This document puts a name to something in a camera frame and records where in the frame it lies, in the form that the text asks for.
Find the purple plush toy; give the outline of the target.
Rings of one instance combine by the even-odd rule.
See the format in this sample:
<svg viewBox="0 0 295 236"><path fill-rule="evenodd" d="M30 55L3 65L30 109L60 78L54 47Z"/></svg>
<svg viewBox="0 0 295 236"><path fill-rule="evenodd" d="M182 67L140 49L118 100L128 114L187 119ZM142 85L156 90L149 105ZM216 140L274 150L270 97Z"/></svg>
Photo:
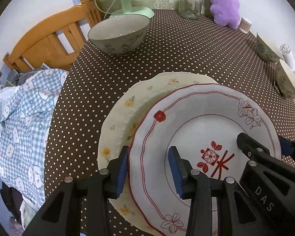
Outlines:
<svg viewBox="0 0 295 236"><path fill-rule="evenodd" d="M228 26L231 29L238 29L239 0L210 0L210 12L214 17L214 22L219 26Z"/></svg>

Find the large yellow floral plate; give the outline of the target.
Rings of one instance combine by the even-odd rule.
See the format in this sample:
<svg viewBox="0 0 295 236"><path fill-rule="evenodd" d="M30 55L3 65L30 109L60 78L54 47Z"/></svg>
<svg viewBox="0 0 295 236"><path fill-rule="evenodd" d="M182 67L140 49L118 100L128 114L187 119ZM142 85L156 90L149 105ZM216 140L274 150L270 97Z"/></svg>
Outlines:
<svg viewBox="0 0 295 236"><path fill-rule="evenodd" d="M99 169L106 168L111 159L117 158L123 146L130 146L134 133L141 123L148 110L161 98L181 87L192 84L214 83L215 80L205 75L192 73L160 73L155 77L135 83L114 105L102 125L97 163ZM168 158L165 157L165 151L162 152L163 159L161 168L161 182L163 190L170 200L174 198L180 206L186 207L187 213L189 207L179 201L173 186L172 176L169 177L169 183L166 178L166 163ZM162 235L151 225L149 225L139 208L136 206L130 194L128 179L124 184L122 194L117 200L110 199L110 203L126 221L133 224L145 233L153 235Z"/></svg>

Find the wooden chair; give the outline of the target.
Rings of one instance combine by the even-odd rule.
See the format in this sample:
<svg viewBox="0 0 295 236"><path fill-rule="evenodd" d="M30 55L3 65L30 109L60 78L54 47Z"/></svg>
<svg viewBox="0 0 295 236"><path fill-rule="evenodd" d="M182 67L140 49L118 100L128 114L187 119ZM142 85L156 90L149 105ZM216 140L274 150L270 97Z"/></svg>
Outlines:
<svg viewBox="0 0 295 236"><path fill-rule="evenodd" d="M43 63L52 68L70 70L87 42L79 21L87 20L89 27L102 21L94 0L80 0L68 10L56 13L32 27L15 45L3 62L9 69L28 72Z"/></svg>

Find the glass jar with lid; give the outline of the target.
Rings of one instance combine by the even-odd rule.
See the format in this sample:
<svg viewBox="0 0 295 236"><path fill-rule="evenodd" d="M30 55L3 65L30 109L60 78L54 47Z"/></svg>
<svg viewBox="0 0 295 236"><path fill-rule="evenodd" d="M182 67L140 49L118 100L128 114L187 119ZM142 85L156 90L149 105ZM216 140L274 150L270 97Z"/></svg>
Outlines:
<svg viewBox="0 0 295 236"><path fill-rule="evenodd" d="M201 16L204 0L178 0L178 12L180 16L190 20L197 20Z"/></svg>

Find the green ceramic bowl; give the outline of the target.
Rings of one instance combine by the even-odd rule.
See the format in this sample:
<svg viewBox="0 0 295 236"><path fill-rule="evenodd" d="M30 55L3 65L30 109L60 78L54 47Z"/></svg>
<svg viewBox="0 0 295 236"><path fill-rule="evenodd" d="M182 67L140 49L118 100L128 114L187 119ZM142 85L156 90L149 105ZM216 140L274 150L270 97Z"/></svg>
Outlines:
<svg viewBox="0 0 295 236"><path fill-rule="evenodd" d="M150 22L150 18L139 14L108 18L88 32L88 39L106 54L127 55L143 43Z"/></svg>

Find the brown polka dot tablecloth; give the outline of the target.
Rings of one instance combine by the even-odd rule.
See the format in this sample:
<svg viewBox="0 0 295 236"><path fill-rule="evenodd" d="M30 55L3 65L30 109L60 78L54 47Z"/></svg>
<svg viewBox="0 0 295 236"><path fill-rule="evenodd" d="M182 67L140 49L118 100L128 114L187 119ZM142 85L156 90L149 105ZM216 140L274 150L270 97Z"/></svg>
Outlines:
<svg viewBox="0 0 295 236"><path fill-rule="evenodd" d="M147 37L128 56L110 56L87 42L58 97L45 152L45 195L68 175L88 178L97 170L102 124L135 83L162 72L210 76L249 96L269 115L279 135L295 140L295 103L273 84L275 65L255 51L253 34L216 25L211 18L182 18L155 10Z"/></svg>

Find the blue checkered cloth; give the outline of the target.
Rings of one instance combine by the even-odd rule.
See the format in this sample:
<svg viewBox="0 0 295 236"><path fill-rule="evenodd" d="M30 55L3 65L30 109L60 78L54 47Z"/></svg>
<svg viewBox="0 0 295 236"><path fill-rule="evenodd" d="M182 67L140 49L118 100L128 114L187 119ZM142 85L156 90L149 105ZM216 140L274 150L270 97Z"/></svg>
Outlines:
<svg viewBox="0 0 295 236"><path fill-rule="evenodd" d="M45 152L53 112L68 72L39 70L0 90L0 178L39 209L45 202Z"/></svg>

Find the red patterned white plate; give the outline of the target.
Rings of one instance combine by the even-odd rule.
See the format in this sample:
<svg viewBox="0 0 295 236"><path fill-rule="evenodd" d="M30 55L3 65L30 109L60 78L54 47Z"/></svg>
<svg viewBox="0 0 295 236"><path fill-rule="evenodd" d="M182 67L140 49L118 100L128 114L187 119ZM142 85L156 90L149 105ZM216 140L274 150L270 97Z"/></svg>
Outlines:
<svg viewBox="0 0 295 236"><path fill-rule="evenodd" d="M238 181L247 157L237 147L245 133L281 158L273 122L245 94L217 84L182 87L161 98L137 128L129 151L130 194L146 222L160 235L185 235L189 200L176 192L170 147L204 175Z"/></svg>

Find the cotton swab container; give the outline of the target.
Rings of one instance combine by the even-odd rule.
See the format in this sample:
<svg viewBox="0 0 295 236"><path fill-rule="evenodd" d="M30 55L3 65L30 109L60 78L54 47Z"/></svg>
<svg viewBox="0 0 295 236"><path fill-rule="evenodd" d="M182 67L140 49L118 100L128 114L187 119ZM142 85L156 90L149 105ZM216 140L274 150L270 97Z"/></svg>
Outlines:
<svg viewBox="0 0 295 236"><path fill-rule="evenodd" d="M250 32L251 27L252 27L252 22L242 17L240 20L238 29L245 34L248 34Z"/></svg>

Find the white standing fan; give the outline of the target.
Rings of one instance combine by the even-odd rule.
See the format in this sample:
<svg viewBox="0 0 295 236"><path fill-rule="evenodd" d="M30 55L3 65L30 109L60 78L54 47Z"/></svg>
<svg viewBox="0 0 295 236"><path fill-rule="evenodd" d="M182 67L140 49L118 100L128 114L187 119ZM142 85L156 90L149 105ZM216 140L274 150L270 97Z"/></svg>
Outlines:
<svg viewBox="0 0 295 236"><path fill-rule="evenodd" d="M281 44L279 46L279 51L284 58L285 63L287 63L295 74L295 52L293 52L287 44Z"/></svg>

